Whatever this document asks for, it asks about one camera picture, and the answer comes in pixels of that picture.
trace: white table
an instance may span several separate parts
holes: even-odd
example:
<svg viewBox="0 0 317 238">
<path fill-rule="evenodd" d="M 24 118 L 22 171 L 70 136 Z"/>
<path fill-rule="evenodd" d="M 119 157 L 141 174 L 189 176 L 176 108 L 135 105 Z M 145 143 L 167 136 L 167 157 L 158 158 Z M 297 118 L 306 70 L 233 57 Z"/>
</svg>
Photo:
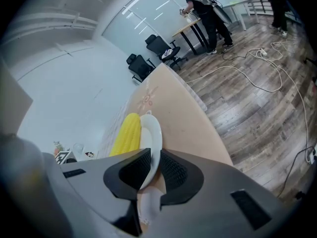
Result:
<svg viewBox="0 0 317 238">
<path fill-rule="evenodd" d="M 257 23 L 260 23 L 260 22 L 259 22 L 259 18 L 258 18 L 257 11 L 256 11 L 256 9 L 255 9 L 255 7 L 254 7 L 254 4 L 253 4 L 253 1 L 252 1 L 252 0 L 240 0 L 240 1 L 237 1 L 237 2 L 233 2 L 233 3 L 227 4 L 227 5 L 225 5 L 225 6 L 223 7 L 224 9 L 225 9 L 225 8 L 231 8 L 234 17 L 236 18 L 237 21 L 240 21 L 240 22 L 241 22 L 244 31 L 247 30 L 246 25 L 245 25 L 245 23 L 244 23 L 244 20 L 243 20 L 243 18 L 242 18 L 242 15 L 237 12 L 235 6 L 240 5 L 240 4 L 249 3 L 249 2 L 252 4 L 252 8 L 253 8 L 253 11 L 254 11 L 254 15 L 256 16 L 256 19 L 257 19 Z"/>
</svg>

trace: black office chair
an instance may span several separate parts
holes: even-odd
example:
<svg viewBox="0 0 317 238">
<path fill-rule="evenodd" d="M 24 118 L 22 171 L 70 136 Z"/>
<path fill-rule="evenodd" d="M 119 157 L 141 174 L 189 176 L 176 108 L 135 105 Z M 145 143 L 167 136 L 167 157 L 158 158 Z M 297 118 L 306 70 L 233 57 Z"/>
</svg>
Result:
<svg viewBox="0 0 317 238">
<path fill-rule="evenodd" d="M 155 36 L 154 34 L 152 34 L 149 36 L 149 38 L 145 40 L 145 42 L 147 43 L 147 49 L 153 51 L 162 62 L 173 60 L 173 62 L 170 64 L 170 67 L 177 65 L 180 69 L 178 63 L 183 60 L 188 61 L 188 58 L 179 58 L 176 56 L 180 50 L 180 47 L 177 47 L 174 44 L 175 40 L 170 43 L 174 46 L 173 52 L 164 58 L 162 58 L 162 55 L 165 53 L 166 50 L 171 49 L 171 47 L 165 43 L 161 36 Z"/>
<path fill-rule="evenodd" d="M 132 78 L 135 78 L 139 82 L 142 82 L 150 73 L 155 69 L 155 66 L 150 66 L 141 55 L 131 54 L 127 59 L 127 64 L 129 65 L 129 70 L 133 71 L 140 79 L 135 75 Z"/>
</svg>

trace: wooden table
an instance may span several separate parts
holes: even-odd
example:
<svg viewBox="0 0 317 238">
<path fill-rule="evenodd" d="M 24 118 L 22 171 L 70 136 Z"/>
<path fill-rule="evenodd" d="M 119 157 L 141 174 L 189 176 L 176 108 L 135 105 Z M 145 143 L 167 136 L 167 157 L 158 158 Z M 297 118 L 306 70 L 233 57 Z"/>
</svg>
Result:
<svg viewBox="0 0 317 238">
<path fill-rule="evenodd" d="M 247 30 L 246 25 L 244 23 L 242 15 L 236 11 L 235 6 L 240 5 L 240 4 L 249 3 L 249 2 L 252 4 L 253 11 L 254 11 L 254 14 L 256 16 L 257 23 L 259 23 L 259 18 L 258 18 L 257 12 L 255 10 L 254 4 L 253 4 L 253 0 L 240 0 L 240 1 L 236 1 L 236 2 L 232 2 L 230 4 L 227 4 L 227 5 L 225 5 L 223 7 L 223 8 L 231 8 L 235 19 L 237 21 L 241 22 L 241 25 L 242 25 L 244 31 Z M 176 33 L 174 33 L 172 35 L 172 37 L 175 37 L 176 35 L 181 34 L 195 55 L 198 55 L 198 53 L 195 50 L 193 44 L 189 41 L 189 39 L 185 35 L 184 31 L 190 27 L 193 30 L 193 32 L 196 35 L 196 37 L 198 38 L 199 42 L 202 44 L 202 46 L 203 47 L 205 47 L 205 46 L 208 47 L 208 42 L 207 42 L 206 38 L 204 37 L 204 34 L 202 33 L 201 29 L 197 25 L 197 23 L 199 21 L 201 21 L 200 18 L 196 19 L 195 21 L 193 21 L 193 22 L 189 23 L 188 25 L 184 26 L 183 28 L 179 29 Z"/>
</svg>

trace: power strip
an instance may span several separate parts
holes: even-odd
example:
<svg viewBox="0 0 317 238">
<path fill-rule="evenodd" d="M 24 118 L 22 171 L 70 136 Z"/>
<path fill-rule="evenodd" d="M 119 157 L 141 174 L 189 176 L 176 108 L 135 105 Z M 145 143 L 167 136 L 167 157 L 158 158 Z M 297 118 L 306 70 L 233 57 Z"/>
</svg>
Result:
<svg viewBox="0 0 317 238">
<path fill-rule="evenodd" d="M 314 150 L 311 151 L 311 153 L 308 155 L 308 159 L 309 159 L 309 163 L 312 165 L 314 162 L 315 162 L 315 159 L 314 159 Z"/>
</svg>

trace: white cable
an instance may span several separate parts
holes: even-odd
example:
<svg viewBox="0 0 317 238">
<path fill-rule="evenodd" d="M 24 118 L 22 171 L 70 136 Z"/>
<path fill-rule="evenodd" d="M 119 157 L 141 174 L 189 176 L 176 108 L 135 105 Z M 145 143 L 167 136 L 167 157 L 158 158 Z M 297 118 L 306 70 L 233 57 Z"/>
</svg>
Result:
<svg viewBox="0 0 317 238">
<path fill-rule="evenodd" d="M 269 63 L 270 65 L 272 65 L 273 68 L 278 72 L 281 85 L 279 86 L 279 88 L 277 88 L 277 89 L 275 89 L 275 90 L 267 90 L 267 89 L 264 89 L 264 88 L 261 88 L 261 87 L 257 86 L 255 83 L 253 83 L 253 82 L 248 78 L 248 76 L 247 76 L 244 72 L 240 71 L 238 68 L 233 67 L 233 66 L 222 66 L 222 67 L 219 67 L 219 68 L 217 68 L 217 69 L 215 69 L 215 70 L 213 70 L 213 71 L 207 73 L 206 75 L 204 75 L 204 76 L 202 76 L 202 77 L 200 77 L 200 78 L 196 78 L 196 79 L 191 80 L 191 81 L 188 81 L 188 82 L 186 82 L 186 83 L 188 84 L 188 83 L 197 81 L 197 80 L 199 80 L 199 79 L 202 79 L 202 78 L 204 78 L 204 77 L 206 77 L 206 76 L 208 76 L 208 75 L 210 75 L 210 74 L 216 72 L 217 70 L 219 70 L 219 69 L 221 69 L 221 68 L 233 68 L 233 69 L 239 71 L 240 73 L 242 73 L 242 74 L 249 80 L 249 82 L 250 82 L 252 85 L 254 85 L 255 87 L 257 87 L 257 88 L 259 88 L 259 89 L 261 89 L 261 90 L 264 90 L 264 91 L 266 91 L 266 92 L 273 93 L 273 92 L 276 92 L 276 91 L 278 91 L 279 89 L 281 89 L 281 87 L 283 86 L 281 74 L 280 74 L 280 72 L 279 72 L 278 69 L 277 69 L 277 68 L 280 68 L 280 69 L 281 69 L 282 71 L 284 71 L 285 74 L 291 79 L 291 81 L 292 81 L 293 84 L 295 85 L 295 88 L 296 88 L 296 90 L 297 90 L 299 96 L 301 97 L 301 100 L 302 100 L 302 103 L 303 103 L 303 107 L 304 107 L 304 118 L 305 118 L 305 125 L 306 125 L 306 147 L 305 147 L 305 148 L 307 148 L 307 144 L 308 144 L 308 125 L 307 125 L 306 109 L 305 109 L 304 99 L 303 99 L 301 93 L 299 92 L 299 90 L 298 90 L 298 88 L 297 88 L 297 86 L 296 86 L 296 83 L 295 83 L 294 80 L 291 78 L 291 76 L 290 76 L 282 67 L 280 67 L 280 66 L 278 66 L 278 65 L 276 65 L 276 64 L 274 63 L 274 61 L 277 61 L 277 60 L 282 59 L 282 58 L 283 58 L 283 54 L 282 54 L 279 50 L 277 50 L 273 45 L 278 45 L 278 44 L 280 44 L 286 51 L 292 53 L 291 51 L 289 51 L 289 50 L 285 47 L 285 45 L 284 45 L 283 43 L 288 43 L 288 41 L 285 41 L 285 42 L 273 42 L 273 43 L 271 43 L 272 48 L 280 54 L 280 57 L 277 58 L 277 59 L 271 59 L 271 60 L 269 60 L 269 59 L 263 58 L 263 57 L 262 57 L 262 52 L 261 52 L 262 49 L 252 48 L 252 49 L 250 49 L 250 50 L 248 51 L 248 54 L 252 55 L 252 56 L 255 57 L 255 58 L 262 59 L 262 60 L 268 62 L 268 63 Z M 255 51 L 255 50 L 257 51 L 255 55 L 252 54 L 252 53 L 250 53 L 251 51 Z M 305 151 L 305 160 L 306 160 L 307 163 L 310 163 L 310 161 L 309 161 L 309 159 L 308 159 L 308 157 L 307 157 L 307 150 Z"/>
</svg>

